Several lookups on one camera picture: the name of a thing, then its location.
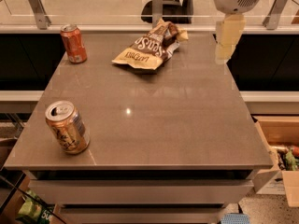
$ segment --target drawer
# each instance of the drawer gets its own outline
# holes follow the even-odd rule
[[[32,180],[30,188],[56,204],[238,203],[251,180]]]
[[[218,223],[223,208],[62,208],[67,224],[81,223]]]

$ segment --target office chair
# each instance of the office chair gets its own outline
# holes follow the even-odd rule
[[[163,19],[173,23],[192,23],[193,0],[163,0]],[[141,20],[152,23],[152,1],[142,10]]]

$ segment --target red can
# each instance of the red can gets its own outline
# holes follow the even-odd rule
[[[61,28],[60,35],[69,61],[71,63],[84,63],[87,55],[79,28],[73,24],[65,25]]]

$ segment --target cardboard box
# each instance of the cardboard box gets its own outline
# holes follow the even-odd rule
[[[299,206],[299,172],[281,171],[277,152],[268,143],[293,143],[299,145],[299,117],[254,117],[256,127],[269,151],[274,166],[261,170],[253,180],[258,194],[285,194],[290,207]]]

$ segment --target table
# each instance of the table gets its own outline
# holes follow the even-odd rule
[[[88,60],[63,57],[5,164],[23,170],[70,223],[218,222],[272,162],[210,33],[190,33],[155,72],[111,60],[142,34],[83,34]],[[71,101],[89,147],[67,155],[45,110]]]

